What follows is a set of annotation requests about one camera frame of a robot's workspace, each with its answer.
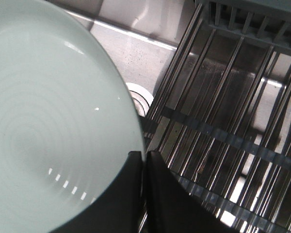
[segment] sink drain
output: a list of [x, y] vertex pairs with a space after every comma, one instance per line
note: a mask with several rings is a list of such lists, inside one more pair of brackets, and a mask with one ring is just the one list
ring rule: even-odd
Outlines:
[[126, 83], [126, 85], [133, 98], [138, 114], [145, 117], [153, 101], [153, 96], [148, 90], [138, 84]]

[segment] metal dish rack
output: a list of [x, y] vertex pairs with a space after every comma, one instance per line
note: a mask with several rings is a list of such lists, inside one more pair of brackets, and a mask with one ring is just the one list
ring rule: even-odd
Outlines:
[[197, 1], [146, 115], [147, 149], [246, 233], [291, 232], [291, 0], [271, 2]]

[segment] stainless steel sink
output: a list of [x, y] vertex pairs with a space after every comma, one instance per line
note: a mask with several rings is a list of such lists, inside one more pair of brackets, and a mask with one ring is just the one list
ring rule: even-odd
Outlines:
[[[241, 36], [226, 36], [216, 28], [201, 27], [188, 57], [174, 64], [174, 80], [164, 83], [166, 73], [165, 78], [173, 76], [168, 67], [196, 13], [193, 0], [49, 1], [66, 9], [89, 30], [124, 81], [133, 83], [130, 89], [140, 115], [146, 115], [151, 95], [158, 106], [165, 98], [160, 111], [167, 107], [173, 115], [155, 118], [150, 110], [149, 118], [155, 119], [158, 128], [154, 134], [145, 134], [150, 138], [148, 150], [159, 150], [182, 181], [208, 191], [205, 197], [214, 194], [261, 222], [291, 231], [291, 172], [272, 163], [262, 163], [263, 168], [252, 172], [256, 155], [240, 153], [218, 137], [212, 138], [216, 132], [227, 133], [242, 140], [241, 148], [251, 143], [259, 150], [264, 147], [269, 153], [291, 157], [291, 97], [283, 102], [285, 91], [291, 88], [291, 55], [272, 46], [255, 46]], [[260, 82], [249, 101], [257, 77]], [[199, 120], [212, 134], [204, 131], [201, 135], [179, 122], [179, 117]], [[248, 184], [250, 174], [256, 180]], [[203, 206], [227, 225], [242, 232], [257, 230], [257, 225], [248, 227], [246, 218], [237, 219], [225, 211], [226, 206], [219, 208], [202, 200]]]

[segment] mint green plate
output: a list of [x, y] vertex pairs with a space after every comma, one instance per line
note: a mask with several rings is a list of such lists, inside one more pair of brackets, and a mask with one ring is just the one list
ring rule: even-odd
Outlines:
[[0, 0], [0, 233], [62, 225], [143, 148], [100, 44], [50, 3]]

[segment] ceramic plate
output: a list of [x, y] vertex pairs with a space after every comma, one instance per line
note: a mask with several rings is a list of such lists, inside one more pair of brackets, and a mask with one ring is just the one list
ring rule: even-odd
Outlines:
[[100, 44], [50, 3], [0, 0], [0, 233], [67, 222], [131, 150], [136, 111]]

